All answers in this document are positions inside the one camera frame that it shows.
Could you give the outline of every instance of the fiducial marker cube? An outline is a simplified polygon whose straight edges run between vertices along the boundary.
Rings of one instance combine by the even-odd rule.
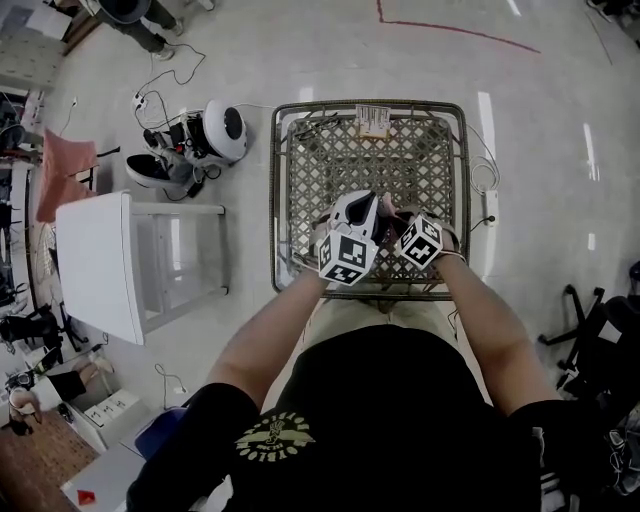
[[[323,279],[353,286],[373,265],[378,246],[358,235],[331,230],[318,242],[318,273]]]
[[[396,242],[396,250],[403,258],[424,270],[442,251],[442,228],[418,215]]]

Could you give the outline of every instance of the white robot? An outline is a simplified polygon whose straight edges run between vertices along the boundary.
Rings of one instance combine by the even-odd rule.
[[[247,126],[237,109],[211,100],[183,113],[168,132],[145,130],[147,153],[127,158],[139,185],[181,189],[193,196],[209,171],[230,167],[247,152]]]

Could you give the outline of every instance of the pink cloth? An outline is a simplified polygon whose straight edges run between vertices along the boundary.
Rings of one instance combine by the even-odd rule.
[[[74,178],[98,165],[96,155],[93,142],[72,142],[45,129],[38,222],[55,222],[59,206],[96,195]]]

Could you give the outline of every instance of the red line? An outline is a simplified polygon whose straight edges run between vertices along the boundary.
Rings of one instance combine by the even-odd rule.
[[[378,21],[384,23],[384,14],[382,14],[382,0],[376,0],[378,4]]]
[[[500,43],[505,43],[511,46],[515,46],[516,48],[522,48],[523,50],[527,50],[533,53],[540,54],[541,52],[536,50],[535,48],[531,48],[530,46],[525,46],[520,43],[516,43],[515,41],[511,41],[509,39],[503,39],[501,37],[490,36],[489,34],[483,34],[482,32],[473,32],[472,30],[466,30],[464,28],[458,27],[450,27],[448,25],[433,25],[431,23],[417,23],[415,21],[386,21],[384,19],[384,14],[382,11],[382,0],[376,0],[378,6],[378,21],[380,23],[387,23],[389,25],[407,25],[410,27],[425,27],[425,28],[437,28],[440,30],[450,30],[451,32],[460,32],[462,34],[469,34],[472,36],[484,37],[485,39],[491,39],[493,41],[498,41]]]

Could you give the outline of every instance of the white floor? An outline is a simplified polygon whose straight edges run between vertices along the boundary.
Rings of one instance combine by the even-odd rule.
[[[566,283],[585,300],[595,286],[607,297],[626,294],[626,271],[640,259],[638,49],[580,0],[224,0],[214,13],[197,3],[165,5],[186,18],[180,42],[207,54],[189,84],[177,86],[171,77],[154,84],[169,116],[212,97],[274,106],[367,97],[457,103],[493,145],[502,172],[500,224],[474,231],[471,264],[520,315],[531,338],[565,327]],[[397,21],[463,28],[540,53]],[[59,132],[77,97],[65,138],[123,149],[101,168],[99,191],[130,188],[136,197],[166,200],[125,174],[123,157],[139,152],[143,142],[131,97],[160,71],[175,68],[184,80],[196,60],[180,48],[152,70],[146,52],[105,26],[65,60],[47,102],[47,125]],[[154,363],[196,390],[234,331],[274,296],[267,225],[270,110],[240,108],[251,128],[250,151],[195,199],[227,208],[229,244],[237,255],[230,295],[154,332],[145,347],[113,338],[107,347],[124,387],[150,405],[161,404],[163,394]],[[148,122],[161,119],[159,105],[152,104]],[[472,154],[484,154],[471,134],[470,146]],[[490,176],[479,171],[478,180]],[[472,221],[480,215],[474,194]],[[49,293],[43,289],[43,299]],[[90,332],[92,341],[101,341],[101,333]],[[550,367],[556,352],[540,350]],[[169,387],[169,403],[180,403],[184,396],[171,392],[173,383]]]

